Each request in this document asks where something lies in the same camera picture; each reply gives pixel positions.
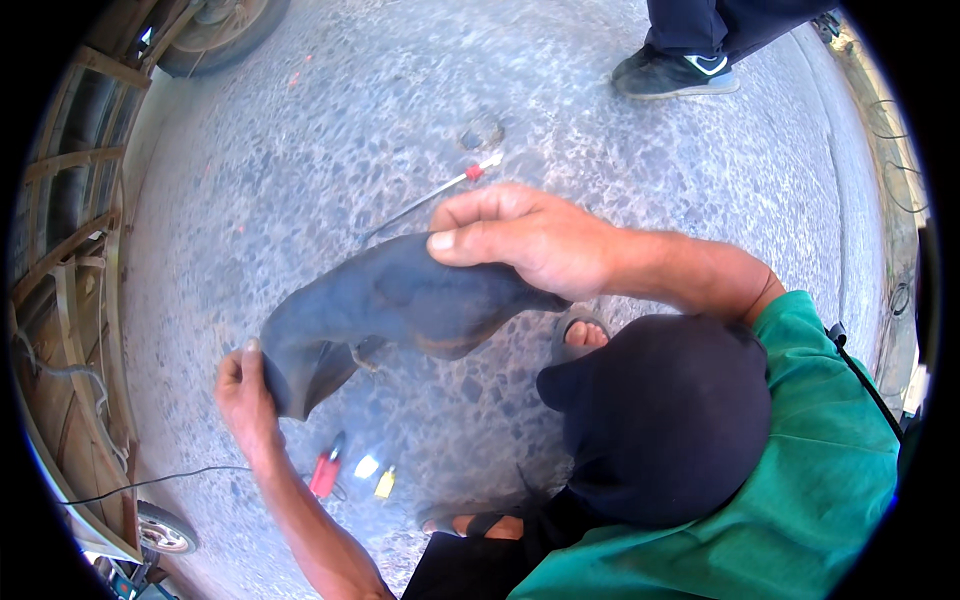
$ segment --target fingernail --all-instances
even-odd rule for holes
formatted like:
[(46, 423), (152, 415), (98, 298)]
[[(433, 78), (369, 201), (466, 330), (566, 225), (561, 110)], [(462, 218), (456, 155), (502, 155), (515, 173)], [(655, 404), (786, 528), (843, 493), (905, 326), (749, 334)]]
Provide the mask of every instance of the fingernail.
[(439, 231), (430, 236), (430, 248), (450, 250), (453, 248), (453, 231)]

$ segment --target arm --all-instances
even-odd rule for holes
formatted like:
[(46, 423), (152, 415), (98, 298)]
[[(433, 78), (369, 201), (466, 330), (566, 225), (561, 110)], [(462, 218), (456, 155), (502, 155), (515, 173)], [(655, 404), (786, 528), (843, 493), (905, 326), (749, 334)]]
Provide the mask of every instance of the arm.
[(616, 228), (561, 198), (494, 185), (438, 206), (427, 249), (452, 266), (505, 262), (568, 300), (616, 294), (752, 324), (785, 293), (768, 266), (736, 246), (681, 233)]
[(256, 339), (224, 357), (214, 397), (310, 585), (328, 600), (393, 598), (367, 552), (330, 518), (294, 471), (263, 382)]

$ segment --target man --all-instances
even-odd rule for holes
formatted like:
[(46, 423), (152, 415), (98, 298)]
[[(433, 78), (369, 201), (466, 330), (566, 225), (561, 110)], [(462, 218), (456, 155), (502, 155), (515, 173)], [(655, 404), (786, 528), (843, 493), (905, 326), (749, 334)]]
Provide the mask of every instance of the man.
[(626, 96), (656, 100), (728, 94), (731, 66), (837, 6), (837, 0), (647, 0), (643, 47), (613, 70)]
[[(893, 496), (899, 446), (806, 292), (734, 246), (615, 228), (519, 185), (447, 200), (431, 229), (444, 264), (505, 262), (570, 300), (685, 316), (612, 337), (589, 315), (561, 319), (537, 385), (564, 413), (567, 487), (525, 513), (433, 514), (424, 532), (448, 533), (405, 598), (826, 595)], [(224, 359), (214, 395), (311, 585), (393, 597), (292, 468), (256, 340)]]

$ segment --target green shirt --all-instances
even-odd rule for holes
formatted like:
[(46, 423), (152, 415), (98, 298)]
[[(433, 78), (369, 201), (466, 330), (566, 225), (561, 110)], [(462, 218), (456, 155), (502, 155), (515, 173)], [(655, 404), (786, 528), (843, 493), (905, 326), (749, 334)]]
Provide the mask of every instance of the green shirt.
[(547, 556), (512, 600), (829, 593), (890, 504), (900, 446), (807, 292), (772, 301), (754, 332), (767, 348), (770, 440), (731, 503), (664, 531), (589, 531)]

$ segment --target red handle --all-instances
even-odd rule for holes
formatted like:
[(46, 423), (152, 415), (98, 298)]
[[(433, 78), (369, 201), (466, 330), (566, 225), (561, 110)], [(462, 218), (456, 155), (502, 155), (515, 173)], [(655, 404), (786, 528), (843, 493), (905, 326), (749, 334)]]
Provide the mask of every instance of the red handle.
[(464, 171), (464, 174), (467, 176), (468, 180), (477, 181), (480, 179), (480, 176), (483, 175), (483, 169), (480, 168), (480, 165), (475, 164), (467, 167), (467, 170)]
[(313, 471), (310, 480), (310, 491), (320, 498), (326, 498), (333, 491), (333, 482), (337, 480), (340, 470), (340, 459), (330, 461), (329, 453), (325, 452), (317, 459), (317, 468)]

